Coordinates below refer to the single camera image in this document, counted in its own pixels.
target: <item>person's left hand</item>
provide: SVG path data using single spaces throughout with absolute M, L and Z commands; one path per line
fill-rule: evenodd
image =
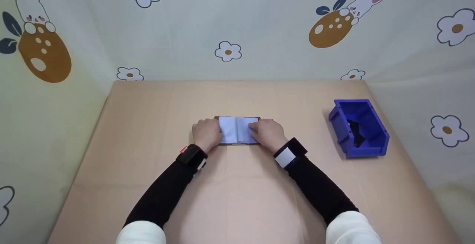
M 199 120 L 198 123 L 193 124 L 192 132 L 195 145 L 206 154 L 223 139 L 217 119 Z

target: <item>black wristband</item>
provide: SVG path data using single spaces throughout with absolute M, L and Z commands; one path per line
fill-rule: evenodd
M 290 139 L 284 146 L 282 146 L 274 155 L 275 161 L 284 169 L 295 164 L 302 157 L 305 157 L 307 150 L 297 139 Z
M 197 145 L 190 144 L 183 148 L 176 158 L 177 161 L 190 166 L 197 171 L 206 165 L 207 154 Z

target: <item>beige table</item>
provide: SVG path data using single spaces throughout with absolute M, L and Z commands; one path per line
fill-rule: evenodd
M 327 117 L 334 99 L 351 98 L 372 100 L 391 137 L 385 157 L 343 159 Z M 363 81 L 115 82 L 49 243 L 114 243 L 137 200 L 191 140 L 192 124 L 215 115 L 280 122 L 383 243 L 458 243 Z M 169 244 L 325 239 L 322 219 L 261 146 L 215 149 L 165 233 Z

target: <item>brown egg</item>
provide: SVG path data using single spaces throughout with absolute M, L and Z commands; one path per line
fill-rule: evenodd
M 24 32 L 18 50 L 29 70 L 51 83 L 64 81 L 71 72 L 71 58 L 63 40 L 43 24 L 35 24 L 36 33 Z
M 327 48 L 339 43 L 350 32 L 353 15 L 340 16 L 334 11 L 322 17 L 310 30 L 308 40 L 317 48 Z

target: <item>card holder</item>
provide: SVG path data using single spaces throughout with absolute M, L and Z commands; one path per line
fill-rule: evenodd
M 247 146 L 259 144 L 251 137 L 251 128 L 249 123 L 260 120 L 260 117 L 232 117 L 215 116 L 219 121 L 219 127 L 223 134 L 223 140 L 220 146 Z

